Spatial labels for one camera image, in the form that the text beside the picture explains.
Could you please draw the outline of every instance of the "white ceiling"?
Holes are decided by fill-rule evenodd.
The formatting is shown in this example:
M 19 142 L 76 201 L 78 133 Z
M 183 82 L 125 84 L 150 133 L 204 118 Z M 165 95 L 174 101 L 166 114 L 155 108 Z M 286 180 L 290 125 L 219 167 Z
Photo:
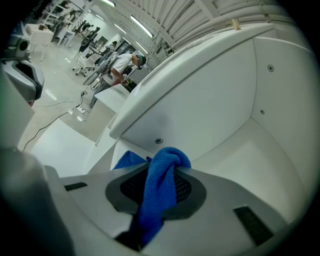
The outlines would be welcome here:
M 149 52 L 148 62 L 152 68 L 168 57 L 164 50 L 156 53 L 160 43 L 167 42 L 173 50 L 177 50 L 196 38 L 230 26 L 232 18 L 239 18 L 240 22 L 293 23 L 275 0 L 112 1 L 115 7 L 102 0 L 97 0 L 95 4 L 111 23 L 127 32 L 125 37 L 131 43 L 138 41 Z M 131 20 L 131 15 L 153 34 L 153 38 Z

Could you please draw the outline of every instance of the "white floor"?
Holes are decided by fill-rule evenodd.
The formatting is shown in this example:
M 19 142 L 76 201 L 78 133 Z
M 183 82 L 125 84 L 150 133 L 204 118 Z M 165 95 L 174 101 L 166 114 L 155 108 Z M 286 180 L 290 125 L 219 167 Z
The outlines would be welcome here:
M 27 141 L 33 138 L 40 128 L 45 127 L 59 115 L 81 103 L 80 94 L 87 88 L 82 84 L 89 75 L 93 73 L 93 71 L 90 71 L 87 74 L 87 77 L 84 77 L 83 74 L 79 73 L 77 76 L 75 75 L 76 71 L 72 71 L 73 67 L 78 66 L 77 58 L 80 55 L 78 50 L 81 45 L 81 40 L 82 38 L 80 36 L 75 37 L 69 44 L 71 48 L 56 47 L 53 45 L 52 47 L 48 47 L 42 62 L 40 62 L 42 46 L 36 46 L 35 51 L 30 55 L 31 61 L 42 68 L 44 86 L 41 98 L 36 100 L 32 107 L 35 114 L 20 140 L 18 145 L 20 150 L 23 150 Z M 89 112 L 91 111 L 89 104 L 93 94 L 94 92 L 89 87 L 87 89 L 87 94 L 83 96 L 82 108 Z M 39 106 L 51 105 L 63 101 L 74 102 L 64 102 L 53 106 Z M 87 137 L 85 120 L 90 114 L 87 111 L 82 115 L 79 111 L 74 109 L 60 117 L 60 119 L 65 124 Z M 24 150 L 25 152 L 30 152 L 45 130 L 46 128 L 41 130 L 36 138 L 28 143 Z

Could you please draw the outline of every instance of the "white t-shirt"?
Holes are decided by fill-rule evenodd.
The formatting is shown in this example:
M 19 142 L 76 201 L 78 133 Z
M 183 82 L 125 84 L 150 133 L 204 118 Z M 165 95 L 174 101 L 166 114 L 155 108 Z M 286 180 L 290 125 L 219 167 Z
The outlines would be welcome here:
M 118 56 L 116 61 L 113 64 L 113 68 L 121 74 L 126 67 L 129 66 L 130 61 L 132 60 L 132 55 L 130 53 L 124 53 Z M 111 72 L 110 75 L 112 79 L 108 75 L 104 75 L 103 79 L 109 84 L 112 85 L 118 78 Z

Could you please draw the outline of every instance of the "white chair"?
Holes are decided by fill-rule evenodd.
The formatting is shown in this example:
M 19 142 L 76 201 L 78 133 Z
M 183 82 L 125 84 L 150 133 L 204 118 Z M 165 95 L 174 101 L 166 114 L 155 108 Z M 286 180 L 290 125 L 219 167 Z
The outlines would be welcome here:
M 87 75 L 87 70 L 90 71 L 91 69 L 95 70 L 95 62 L 97 59 L 99 59 L 101 55 L 99 54 L 92 54 L 89 58 L 85 59 L 82 56 L 79 56 L 78 58 L 78 64 L 79 66 L 74 67 L 72 70 L 79 69 L 75 75 L 77 76 L 79 72 L 83 73 L 83 76 L 85 77 Z

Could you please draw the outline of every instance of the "gray pants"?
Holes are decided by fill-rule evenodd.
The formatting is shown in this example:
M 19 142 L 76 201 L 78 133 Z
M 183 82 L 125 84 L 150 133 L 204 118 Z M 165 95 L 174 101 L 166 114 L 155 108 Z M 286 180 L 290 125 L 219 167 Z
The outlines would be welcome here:
M 90 103 L 90 108 L 93 108 L 95 103 L 96 103 L 96 101 L 97 101 L 97 98 L 95 97 L 95 95 L 100 93 L 100 92 L 102 92 L 102 91 L 104 91 L 104 90 L 106 90 L 106 89 L 108 89 L 108 88 L 110 88 L 110 87 L 111 87 L 111 85 L 108 84 L 105 80 L 102 79 L 102 82 L 101 82 L 100 86 L 94 91 L 94 94 L 92 96 L 92 100 L 91 100 L 91 103 Z

